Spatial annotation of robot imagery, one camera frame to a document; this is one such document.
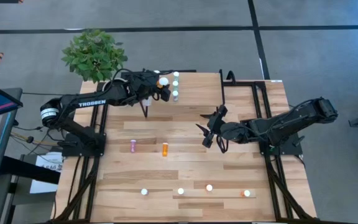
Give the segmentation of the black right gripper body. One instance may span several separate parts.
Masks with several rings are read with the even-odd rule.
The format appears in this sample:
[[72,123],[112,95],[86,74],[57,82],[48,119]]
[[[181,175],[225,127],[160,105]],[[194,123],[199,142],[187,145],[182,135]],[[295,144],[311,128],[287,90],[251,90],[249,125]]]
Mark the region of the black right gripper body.
[[210,148],[212,143],[213,143],[213,138],[214,136],[216,136],[216,142],[218,144],[219,148],[228,148],[228,141],[226,141],[226,143],[224,143],[222,134],[221,134],[221,126],[223,124],[225,124],[225,122],[223,121],[223,118],[225,117],[226,113],[227,113],[227,108],[224,105],[220,105],[219,107],[216,108],[216,111],[213,113],[217,113],[218,117],[216,118],[215,121],[209,121],[207,123],[207,127],[208,130],[210,130],[210,134],[209,135],[203,135],[204,139],[202,142],[202,145]]

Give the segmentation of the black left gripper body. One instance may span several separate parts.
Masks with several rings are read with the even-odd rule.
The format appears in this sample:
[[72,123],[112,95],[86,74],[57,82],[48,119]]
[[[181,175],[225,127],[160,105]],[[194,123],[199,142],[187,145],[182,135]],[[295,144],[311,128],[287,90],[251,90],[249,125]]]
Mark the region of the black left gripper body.
[[152,97],[154,100],[160,99],[160,92],[157,82],[160,78],[158,73],[153,71],[137,72],[134,74],[135,86],[137,94],[141,100]]

